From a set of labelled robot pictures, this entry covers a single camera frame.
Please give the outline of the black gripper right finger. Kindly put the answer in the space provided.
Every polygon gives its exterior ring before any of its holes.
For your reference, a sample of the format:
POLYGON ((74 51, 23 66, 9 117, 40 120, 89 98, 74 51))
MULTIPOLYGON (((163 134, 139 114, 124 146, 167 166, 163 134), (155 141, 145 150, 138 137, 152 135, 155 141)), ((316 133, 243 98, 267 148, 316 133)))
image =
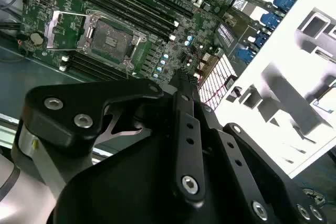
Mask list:
POLYGON ((326 223, 303 190, 237 124, 220 125, 187 76, 201 124, 206 200, 190 223, 326 223))

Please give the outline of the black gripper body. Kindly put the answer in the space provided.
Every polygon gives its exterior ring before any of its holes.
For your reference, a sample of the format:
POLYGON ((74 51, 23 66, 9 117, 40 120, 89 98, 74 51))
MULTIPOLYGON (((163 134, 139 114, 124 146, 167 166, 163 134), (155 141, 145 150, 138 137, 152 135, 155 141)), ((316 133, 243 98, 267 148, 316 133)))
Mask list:
POLYGON ((171 150, 163 137, 149 136, 84 170, 61 193, 53 222, 190 223, 205 204, 206 178, 201 201, 175 195, 167 179, 171 150))

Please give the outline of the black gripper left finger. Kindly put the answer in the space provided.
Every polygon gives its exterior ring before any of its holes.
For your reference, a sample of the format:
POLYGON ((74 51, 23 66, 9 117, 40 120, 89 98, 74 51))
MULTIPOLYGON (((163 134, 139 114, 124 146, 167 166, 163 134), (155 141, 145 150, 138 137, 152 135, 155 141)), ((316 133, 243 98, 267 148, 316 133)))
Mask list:
POLYGON ((168 183, 187 201, 204 197, 199 100, 195 77, 177 70, 168 84, 124 79, 40 86, 25 97, 22 151, 58 197, 81 171, 92 166, 96 145, 131 146, 146 137, 172 145, 168 183))

